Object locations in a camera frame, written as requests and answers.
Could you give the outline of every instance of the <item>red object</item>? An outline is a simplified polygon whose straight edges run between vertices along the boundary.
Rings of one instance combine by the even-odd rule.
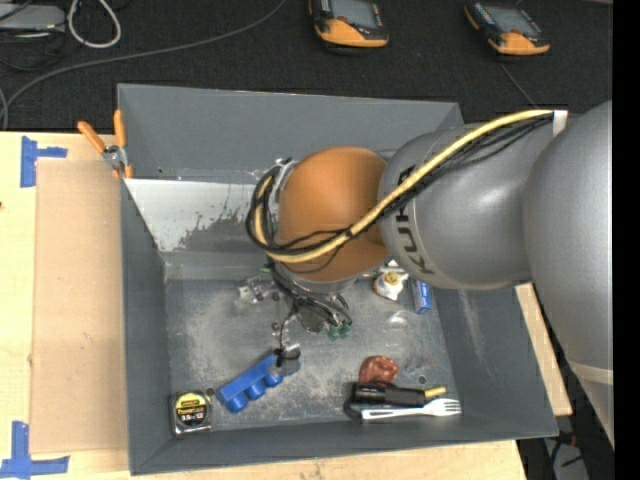
[[[364,360],[360,366],[359,382],[384,382],[391,384],[398,375],[398,365],[386,356],[372,356]]]

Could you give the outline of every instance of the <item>black carpet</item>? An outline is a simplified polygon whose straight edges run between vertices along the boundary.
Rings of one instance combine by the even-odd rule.
[[[237,33],[283,0],[107,1],[121,9],[122,38],[111,48],[83,47],[69,34],[39,42],[4,38],[0,88],[10,102],[8,129],[70,131],[84,119],[110,132],[122,82],[451,101],[469,123],[534,104],[579,114],[612,98],[613,5],[521,0],[552,47],[544,56],[505,64],[464,18],[464,0],[378,0],[391,41],[358,57],[331,54],[321,44],[307,0],[286,0],[271,17]],[[66,11],[71,0],[33,2]],[[113,37],[112,21],[96,0],[84,2],[74,24],[86,40]],[[220,35],[227,37],[104,62]],[[87,62],[98,64],[67,70]]]

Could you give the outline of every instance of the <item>yellow cable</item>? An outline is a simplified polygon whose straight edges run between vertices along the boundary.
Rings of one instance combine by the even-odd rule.
[[[435,167],[437,167],[441,162],[447,159],[447,157],[456,153],[463,146],[471,142],[472,140],[477,139],[478,137],[489,133],[497,128],[502,126],[506,126],[508,124],[516,123],[519,121],[524,121],[526,119],[532,119],[534,117],[540,117],[543,115],[552,114],[553,110],[525,110],[523,112],[517,112],[515,114],[510,114],[508,116],[500,117],[498,119],[494,119],[478,128],[466,133],[458,140],[450,144],[448,147],[443,149],[437,155],[434,155],[429,159],[428,162],[422,164],[418,169],[416,169],[411,175],[407,177],[400,185],[398,185],[393,191],[389,193],[385,198],[383,198],[374,208],[372,208],[364,217],[362,217],[355,224],[351,225],[348,231],[342,232],[340,235],[319,246],[317,249],[312,251],[303,252],[296,255],[285,255],[285,254],[277,254],[270,251],[265,251],[269,256],[271,256],[274,260],[281,261],[284,263],[302,263],[305,261],[309,261],[315,259],[323,254],[327,254],[337,247],[340,247],[344,243],[348,242],[353,236],[357,235],[363,229],[365,229],[368,225],[370,225],[378,216],[384,211],[384,209],[393,202],[394,199],[400,197],[402,194],[411,190],[411,188],[420,181],[424,176],[426,176],[429,172],[431,172]],[[256,229],[256,235],[258,236],[260,242],[266,245],[267,241],[264,238],[264,234],[262,233],[262,228]]]

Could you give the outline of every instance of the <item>small white object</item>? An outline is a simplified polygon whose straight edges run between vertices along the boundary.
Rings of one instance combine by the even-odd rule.
[[[387,299],[398,300],[398,295],[404,288],[402,282],[407,277],[407,274],[399,274],[395,271],[380,274],[373,283],[373,291]]]

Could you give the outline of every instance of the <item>white cable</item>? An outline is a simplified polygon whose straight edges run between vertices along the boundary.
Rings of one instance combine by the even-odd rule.
[[[67,22],[68,22],[68,26],[69,26],[69,32],[71,32],[71,35],[73,37],[75,37],[76,40],[79,43],[82,43],[85,46],[89,46],[91,48],[111,48],[113,45],[117,44],[118,41],[120,41],[120,37],[122,35],[122,30],[120,28],[120,22],[118,21],[118,18],[116,17],[116,13],[113,12],[113,9],[111,9],[109,4],[105,0],[98,0],[98,2],[100,2],[100,4],[102,4],[102,6],[105,8],[105,10],[109,13],[109,16],[111,16],[111,19],[113,20],[113,23],[116,26],[116,35],[115,35],[115,37],[111,41],[109,41],[107,43],[92,43],[90,41],[87,41],[83,37],[81,37],[76,32],[76,29],[73,26],[73,17],[76,14],[76,11],[77,11],[77,8],[78,8],[78,4],[80,3],[80,0],[73,0],[73,2],[71,2],[71,7],[69,8],[69,12],[67,13]]]

